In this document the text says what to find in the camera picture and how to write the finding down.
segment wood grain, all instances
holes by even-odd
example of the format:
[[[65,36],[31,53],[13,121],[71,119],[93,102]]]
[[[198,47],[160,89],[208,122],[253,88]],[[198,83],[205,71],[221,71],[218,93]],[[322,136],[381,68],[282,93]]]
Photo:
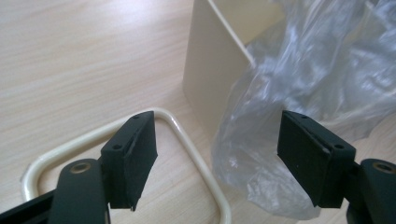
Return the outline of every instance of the wood grain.
[[[191,12],[192,0],[0,1],[0,212],[22,203],[20,178],[39,155],[151,106],[175,113],[210,164],[208,138],[181,87]],[[357,144],[371,146],[362,157],[395,162],[395,120]],[[143,197],[134,213],[112,210],[113,223],[219,222],[181,144],[163,122],[156,129],[160,156]],[[101,146],[73,160],[97,159]],[[62,167],[42,176],[41,192],[55,188]],[[233,223],[296,222],[222,187]]]

